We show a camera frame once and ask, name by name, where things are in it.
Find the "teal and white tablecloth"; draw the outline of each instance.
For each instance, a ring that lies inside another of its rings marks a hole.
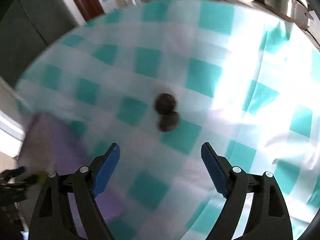
[[[124,205],[109,224],[117,240],[206,238],[224,204],[200,158],[206,141],[246,172],[274,173],[297,238],[320,206],[319,64],[294,24],[232,4],[161,0],[66,34],[16,90],[25,122],[55,114],[91,158],[120,145],[108,184]],[[161,92],[181,115],[169,133],[153,110]]]

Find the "blue gripper pad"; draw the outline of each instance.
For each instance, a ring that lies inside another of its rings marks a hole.
[[[97,171],[92,188],[92,195],[94,197],[97,197],[100,193],[104,192],[119,159],[120,147],[119,145],[116,145]]]
[[[201,147],[201,158],[217,191],[227,198],[229,195],[229,190],[227,187],[228,178],[223,169],[220,167],[216,157],[214,154],[212,154],[211,150],[206,144],[203,144]]]

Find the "metal screw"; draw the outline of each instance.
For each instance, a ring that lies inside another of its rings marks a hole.
[[[86,173],[88,170],[89,170],[89,168],[87,166],[83,166],[80,168],[81,173]]]
[[[238,167],[238,166],[234,166],[234,167],[232,168],[232,170],[233,170],[235,173],[240,173],[240,172],[241,172],[241,168]]]
[[[272,178],[272,177],[273,177],[273,174],[272,174],[272,172],[270,172],[270,171],[266,171],[266,176],[269,177],[269,178]]]
[[[49,177],[49,178],[53,178],[54,176],[56,176],[55,171],[51,171],[51,172],[48,174],[48,177]]]

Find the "gray cabinet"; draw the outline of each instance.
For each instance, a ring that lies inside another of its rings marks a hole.
[[[28,65],[75,26],[62,0],[14,0],[0,22],[0,76],[14,87]]]

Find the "brown ball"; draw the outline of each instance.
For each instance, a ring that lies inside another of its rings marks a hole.
[[[167,93],[162,93],[156,98],[155,109],[159,114],[168,114],[176,107],[175,98]]]
[[[161,132],[169,132],[178,127],[179,123],[178,112],[170,112],[168,114],[162,114],[159,121],[159,130]]]

